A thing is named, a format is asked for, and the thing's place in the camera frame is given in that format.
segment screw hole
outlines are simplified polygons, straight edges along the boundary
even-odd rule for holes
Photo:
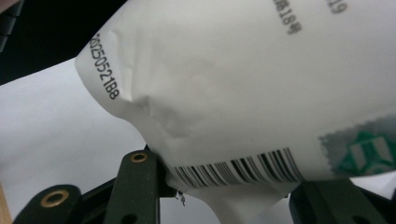
[[[352,219],[355,221],[356,224],[371,224],[371,222],[364,217],[353,216]]]
[[[47,194],[42,200],[41,200],[41,206],[46,207],[46,208],[51,208],[55,207],[64,201],[69,197],[69,192],[65,189],[58,189],[55,190],[49,194]]]
[[[148,158],[148,155],[146,153],[136,153],[132,155],[131,161],[133,162],[142,162],[145,161]]]
[[[134,224],[136,221],[137,217],[134,214],[129,214],[122,218],[121,224]]]

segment white surface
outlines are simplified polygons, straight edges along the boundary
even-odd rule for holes
[[[0,182],[15,217],[42,189],[73,184],[82,192],[117,174],[122,156],[145,145],[135,128],[110,116],[83,87],[73,61],[0,87]],[[360,178],[390,196],[394,174]],[[202,201],[161,200],[162,224],[218,224]],[[251,223],[291,223],[282,200]]]

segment green logo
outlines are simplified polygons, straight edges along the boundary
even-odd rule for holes
[[[385,135],[359,133],[347,145],[347,154],[338,169],[352,175],[376,175],[396,168],[396,144]]]

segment barcode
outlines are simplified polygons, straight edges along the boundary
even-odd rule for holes
[[[298,182],[304,178],[288,147],[232,161],[175,167],[192,188],[269,182]]]

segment wooden edge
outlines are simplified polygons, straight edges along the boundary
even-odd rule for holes
[[[12,224],[11,214],[9,213],[6,195],[0,183],[0,224]]]

